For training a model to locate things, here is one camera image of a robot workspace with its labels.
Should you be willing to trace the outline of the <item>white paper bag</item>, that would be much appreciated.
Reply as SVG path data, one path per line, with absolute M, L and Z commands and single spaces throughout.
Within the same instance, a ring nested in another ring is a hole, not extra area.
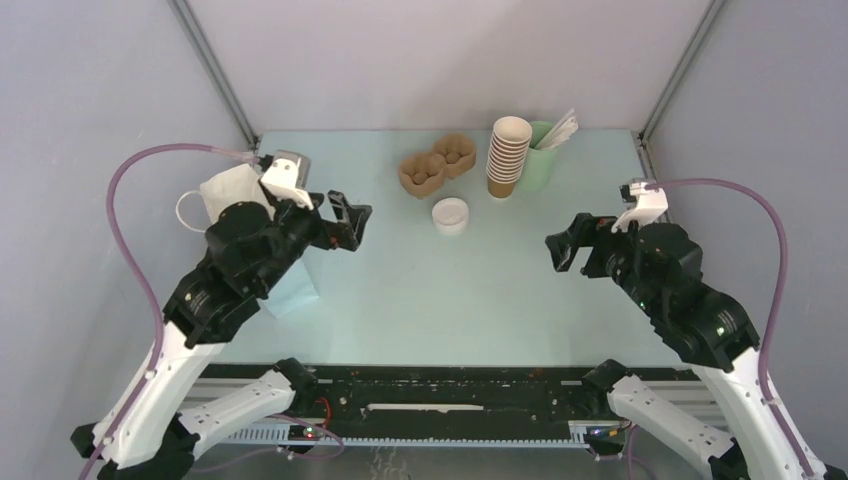
M 266 199 L 259 183 L 260 175 L 250 165 L 239 165 L 220 172 L 201 183 L 196 190 L 183 193 L 175 205 L 175 215 L 188 230 L 204 233 L 186 222 L 181 215 L 181 203 L 191 195 L 199 195 L 211 223 L 218 220 L 223 210 L 237 201 L 252 201 L 266 208 L 270 217 L 275 210 Z M 260 306 L 277 319 L 319 299 L 312 279 L 302 261 L 297 261 L 281 281 L 270 291 Z

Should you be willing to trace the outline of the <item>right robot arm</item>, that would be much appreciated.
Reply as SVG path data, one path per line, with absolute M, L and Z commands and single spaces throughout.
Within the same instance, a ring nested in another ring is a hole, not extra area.
M 546 237 L 553 267 L 570 269 L 590 251 L 582 275 L 612 280 L 654 332 L 713 395 L 727 430 L 662 400 L 636 374 L 608 359 L 582 379 L 581 402 L 596 418 L 612 413 L 641 427 L 705 479 L 844 479 L 807 446 L 794 453 L 761 391 L 760 337 L 743 306 L 702 280 L 702 249 L 676 224 L 614 228 L 612 217 L 575 216 Z

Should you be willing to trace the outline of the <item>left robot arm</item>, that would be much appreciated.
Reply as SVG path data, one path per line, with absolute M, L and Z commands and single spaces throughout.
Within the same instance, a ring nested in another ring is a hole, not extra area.
M 195 408 L 183 401 L 202 372 L 260 310 L 307 248 L 357 250 L 372 215 L 330 191 L 335 220 L 291 200 L 270 214 L 261 204 L 227 207 L 206 230 L 203 259 L 177 284 L 159 321 L 162 339 L 115 409 L 75 429 L 71 440 L 102 479 L 181 479 L 211 447 L 252 423 L 304 416 L 317 380 L 299 361 L 276 362 L 258 380 Z

